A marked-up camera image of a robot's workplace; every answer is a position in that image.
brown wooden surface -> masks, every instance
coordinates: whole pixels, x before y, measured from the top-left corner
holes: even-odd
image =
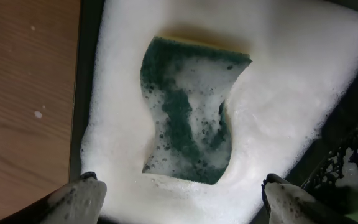
[[[0,0],[0,218],[68,180],[79,13],[79,0]]]

black tray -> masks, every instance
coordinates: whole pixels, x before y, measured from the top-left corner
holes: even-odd
[[[358,1],[332,0],[337,4],[358,11]],[[104,1],[81,0],[80,28],[78,34],[78,55],[75,79],[75,98],[71,127],[70,175],[69,180],[79,178],[81,173],[81,139],[88,125],[91,92],[93,86],[94,59],[98,43],[99,27]],[[305,152],[300,162],[285,179],[292,184],[302,185],[316,167],[328,156],[358,122],[358,76],[352,82],[342,100],[327,117],[321,135]],[[267,223],[263,209],[252,223]]]

wood grain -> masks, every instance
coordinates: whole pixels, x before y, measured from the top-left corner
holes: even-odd
[[[79,13],[79,0],[0,0],[0,218],[68,180]]]

soap foam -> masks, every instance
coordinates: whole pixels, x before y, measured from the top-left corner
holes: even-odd
[[[176,26],[235,37],[253,61],[227,99],[232,154],[215,185],[142,173],[155,124],[140,66],[154,35]],[[307,0],[106,1],[95,65],[81,160],[108,186],[101,215],[244,223],[265,176],[287,174],[358,72],[358,13]]]

wooden table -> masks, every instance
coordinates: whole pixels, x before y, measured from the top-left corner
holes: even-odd
[[[79,0],[0,0],[0,218],[68,180],[79,13]]]

